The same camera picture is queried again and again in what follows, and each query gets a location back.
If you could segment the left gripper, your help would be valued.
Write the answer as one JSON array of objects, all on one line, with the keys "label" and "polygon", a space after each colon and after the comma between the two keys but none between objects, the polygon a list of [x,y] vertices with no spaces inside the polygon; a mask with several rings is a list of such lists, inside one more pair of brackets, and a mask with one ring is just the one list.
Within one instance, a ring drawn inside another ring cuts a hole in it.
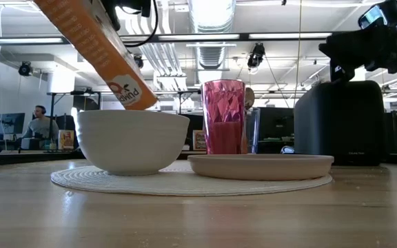
[{"label": "left gripper", "polygon": [[121,24],[116,14],[116,7],[119,7],[127,14],[140,14],[142,17],[149,17],[152,7],[152,0],[101,0],[101,3],[115,31],[121,29]]}]

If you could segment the orange pumpkin cereal box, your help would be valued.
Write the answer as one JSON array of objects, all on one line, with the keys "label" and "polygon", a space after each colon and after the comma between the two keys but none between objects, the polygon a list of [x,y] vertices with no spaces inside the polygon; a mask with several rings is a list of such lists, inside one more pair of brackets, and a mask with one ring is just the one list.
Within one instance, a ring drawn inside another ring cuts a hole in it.
[{"label": "orange pumpkin cereal box", "polygon": [[92,65],[125,109],[145,110],[157,102],[101,0],[33,1]]}]

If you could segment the black toaster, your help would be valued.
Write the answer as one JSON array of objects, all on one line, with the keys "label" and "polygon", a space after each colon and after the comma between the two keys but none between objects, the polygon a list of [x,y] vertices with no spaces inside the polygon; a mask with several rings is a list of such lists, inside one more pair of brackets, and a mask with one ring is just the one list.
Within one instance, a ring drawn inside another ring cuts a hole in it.
[{"label": "black toaster", "polygon": [[385,155],[385,111],[374,81],[323,83],[294,107],[297,154],[333,156],[336,165],[379,165]]}]

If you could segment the white ceramic bowl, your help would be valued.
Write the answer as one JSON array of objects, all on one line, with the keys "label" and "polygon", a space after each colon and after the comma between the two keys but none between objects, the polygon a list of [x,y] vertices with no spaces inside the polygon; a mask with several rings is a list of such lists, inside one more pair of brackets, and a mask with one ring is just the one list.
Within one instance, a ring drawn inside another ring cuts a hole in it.
[{"label": "white ceramic bowl", "polygon": [[91,110],[77,115],[83,155],[109,174],[156,174],[180,155],[190,120],[178,114]]}]

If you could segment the pink faceted tumbler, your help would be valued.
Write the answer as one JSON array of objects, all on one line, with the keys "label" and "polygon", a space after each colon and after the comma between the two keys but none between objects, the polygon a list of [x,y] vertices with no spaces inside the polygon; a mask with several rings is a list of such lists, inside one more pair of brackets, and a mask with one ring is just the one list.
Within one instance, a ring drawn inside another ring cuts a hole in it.
[{"label": "pink faceted tumbler", "polygon": [[202,85],[208,154],[246,154],[245,84],[220,79]]}]

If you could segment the beige ceramic plate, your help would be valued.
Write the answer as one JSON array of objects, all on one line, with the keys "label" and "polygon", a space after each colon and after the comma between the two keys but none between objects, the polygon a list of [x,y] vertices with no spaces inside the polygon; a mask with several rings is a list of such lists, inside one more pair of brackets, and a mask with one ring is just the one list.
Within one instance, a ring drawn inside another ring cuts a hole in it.
[{"label": "beige ceramic plate", "polygon": [[188,156],[201,176],[234,180],[307,180],[328,175],[334,157],[303,154],[209,154]]}]

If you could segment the white woven round placemat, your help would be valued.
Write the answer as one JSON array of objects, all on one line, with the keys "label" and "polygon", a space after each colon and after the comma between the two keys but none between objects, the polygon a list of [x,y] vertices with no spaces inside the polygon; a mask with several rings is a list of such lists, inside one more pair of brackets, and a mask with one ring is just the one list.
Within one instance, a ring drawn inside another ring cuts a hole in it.
[{"label": "white woven round placemat", "polygon": [[311,189],[332,182],[328,174],[308,180],[257,181],[210,178],[195,174],[189,163],[177,161],[157,174],[115,176],[93,165],[53,172],[62,187],[89,192],[151,196],[242,196]]}]

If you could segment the clear drinking glass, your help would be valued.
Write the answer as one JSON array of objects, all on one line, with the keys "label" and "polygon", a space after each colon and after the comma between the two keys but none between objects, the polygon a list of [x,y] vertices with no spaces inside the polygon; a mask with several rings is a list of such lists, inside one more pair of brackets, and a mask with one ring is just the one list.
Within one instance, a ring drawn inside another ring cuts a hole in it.
[{"label": "clear drinking glass", "polygon": [[247,111],[246,116],[246,138],[247,153],[256,154],[258,147],[258,135],[260,124],[260,109],[253,107]]}]

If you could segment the small yellow printed box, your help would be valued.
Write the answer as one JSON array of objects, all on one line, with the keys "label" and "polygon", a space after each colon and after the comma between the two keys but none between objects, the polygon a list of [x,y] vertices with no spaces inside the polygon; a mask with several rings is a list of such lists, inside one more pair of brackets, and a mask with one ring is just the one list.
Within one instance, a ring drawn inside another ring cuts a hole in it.
[{"label": "small yellow printed box", "polygon": [[74,149],[74,130],[59,130],[58,149],[59,150]]}]

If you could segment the person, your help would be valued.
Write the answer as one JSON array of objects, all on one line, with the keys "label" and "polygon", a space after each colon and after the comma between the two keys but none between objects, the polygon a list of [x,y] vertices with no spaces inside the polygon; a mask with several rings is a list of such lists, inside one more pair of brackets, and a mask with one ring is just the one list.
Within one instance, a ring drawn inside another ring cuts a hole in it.
[{"label": "person", "polygon": [[52,121],[45,115],[46,109],[42,105],[36,105],[34,119],[28,123],[27,130],[22,138],[41,137],[57,140],[59,127],[56,121]]}]

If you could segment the black computer monitor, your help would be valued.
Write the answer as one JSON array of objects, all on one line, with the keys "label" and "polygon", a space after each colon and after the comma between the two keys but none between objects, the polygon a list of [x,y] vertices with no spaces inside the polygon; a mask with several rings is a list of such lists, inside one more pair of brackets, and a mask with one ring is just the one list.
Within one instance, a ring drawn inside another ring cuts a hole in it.
[{"label": "black computer monitor", "polygon": [[21,134],[24,121],[24,113],[0,114],[0,134]]}]

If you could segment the printed cardboard box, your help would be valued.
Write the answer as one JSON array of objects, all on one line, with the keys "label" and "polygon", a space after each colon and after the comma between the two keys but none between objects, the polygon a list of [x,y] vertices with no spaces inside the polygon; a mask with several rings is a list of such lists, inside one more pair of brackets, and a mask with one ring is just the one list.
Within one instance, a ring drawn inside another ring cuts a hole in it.
[{"label": "printed cardboard box", "polygon": [[207,149],[203,130],[194,130],[192,132],[192,146],[194,151],[205,151]]}]

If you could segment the silver ribbed ventilation duct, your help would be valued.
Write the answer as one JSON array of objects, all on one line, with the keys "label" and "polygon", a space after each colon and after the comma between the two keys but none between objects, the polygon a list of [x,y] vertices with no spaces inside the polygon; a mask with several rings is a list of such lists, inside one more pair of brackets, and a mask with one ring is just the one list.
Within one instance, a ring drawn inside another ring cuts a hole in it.
[{"label": "silver ribbed ventilation duct", "polygon": [[[229,33],[236,9],[236,0],[187,0],[193,33]],[[218,69],[226,53],[224,47],[196,49],[199,65],[203,69]]]}]

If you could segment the black overhead frame bar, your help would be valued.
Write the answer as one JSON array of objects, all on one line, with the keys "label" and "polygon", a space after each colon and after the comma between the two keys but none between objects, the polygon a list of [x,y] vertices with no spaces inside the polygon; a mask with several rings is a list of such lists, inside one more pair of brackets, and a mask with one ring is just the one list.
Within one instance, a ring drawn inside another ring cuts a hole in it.
[{"label": "black overhead frame bar", "polygon": [[[267,32],[211,34],[155,34],[148,43],[322,41],[336,32]],[[65,37],[0,37],[0,45],[70,44]]]}]

